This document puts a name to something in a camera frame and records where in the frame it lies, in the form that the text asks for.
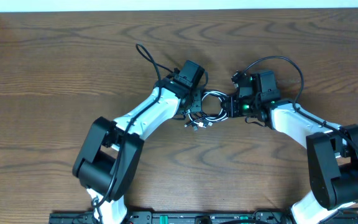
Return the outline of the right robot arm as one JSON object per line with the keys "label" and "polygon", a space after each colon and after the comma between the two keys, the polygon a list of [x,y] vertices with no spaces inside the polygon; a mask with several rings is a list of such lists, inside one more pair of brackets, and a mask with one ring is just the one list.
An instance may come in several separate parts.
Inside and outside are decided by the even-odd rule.
{"label": "right robot arm", "polygon": [[286,134],[306,149],[311,190],[281,223],[328,223],[358,212],[358,125],[330,123],[283,99],[271,70],[236,72],[229,117]]}

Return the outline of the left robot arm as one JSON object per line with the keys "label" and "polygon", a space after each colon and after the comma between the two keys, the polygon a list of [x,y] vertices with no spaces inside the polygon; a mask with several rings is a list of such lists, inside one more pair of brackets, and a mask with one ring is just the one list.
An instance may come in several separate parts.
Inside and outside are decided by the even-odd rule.
{"label": "left robot arm", "polygon": [[181,70],[160,78],[150,96],[112,121],[99,117],[86,136],[72,173],[91,196],[97,223],[122,223],[124,194],[139,164],[145,140],[166,120],[194,104],[194,92],[206,71],[186,61]]}

